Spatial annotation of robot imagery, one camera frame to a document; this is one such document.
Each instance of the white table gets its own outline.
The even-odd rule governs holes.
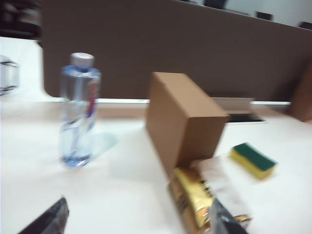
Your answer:
[[[147,105],[99,104],[95,131],[111,133],[118,142],[85,167],[69,170],[58,161],[60,103],[42,88],[41,49],[30,40],[0,40],[1,53],[19,63],[21,73],[20,90],[0,97],[1,233],[19,232],[62,195],[70,209],[66,234],[185,233],[144,128]],[[258,202],[255,193],[263,182],[252,181],[238,165],[233,169],[238,178],[247,178],[239,183],[231,178],[234,186],[250,186],[242,194],[254,216],[248,231],[310,233],[312,125],[263,105],[253,109],[267,123],[227,125],[215,153],[226,156],[247,141],[279,163],[264,182],[275,195],[270,204]],[[275,184],[276,177],[282,183]]]

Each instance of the wall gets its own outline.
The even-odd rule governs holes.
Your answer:
[[[273,15],[273,21],[297,26],[312,23],[312,0],[264,0],[260,11]]]
[[[291,26],[298,26],[301,21],[312,23],[312,0],[228,0],[225,8],[253,17],[256,11],[269,13],[274,22]]]
[[[255,12],[259,11],[264,1],[265,0],[228,0],[225,8],[245,12],[250,16],[255,16]]]

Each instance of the white paper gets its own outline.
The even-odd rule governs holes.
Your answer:
[[[195,161],[193,166],[212,187],[214,195],[226,207],[232,216],[250,215],[250,210],[233,188],[228,176],[224,172],[220,157],[213,157],[204,161]]]

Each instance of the gold package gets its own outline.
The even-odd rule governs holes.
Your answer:
[[[208,231],[210,229],[208,208],[213,203],[213,191],[210,185],[194,169],[176,168],[174,174],[184,191],[184,194],[177,200],[180,211],[183,212],[186,206],[190,205],[197,228],[202,231]],[[246,226],[251,220],[247,214],[237,215],[235,219],[242,226]]]

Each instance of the bottle label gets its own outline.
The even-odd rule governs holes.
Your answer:
[[[89,84],[89,88],[88,88],[88,102],[89,102],[89,106],[88,106],[88,109],[87,109],[87,118],[89,118],[93,114],[93,112],[94,112],[96,93],[97,93],[97,86],[98,86],[98,84],[95,83],[95,82]]]

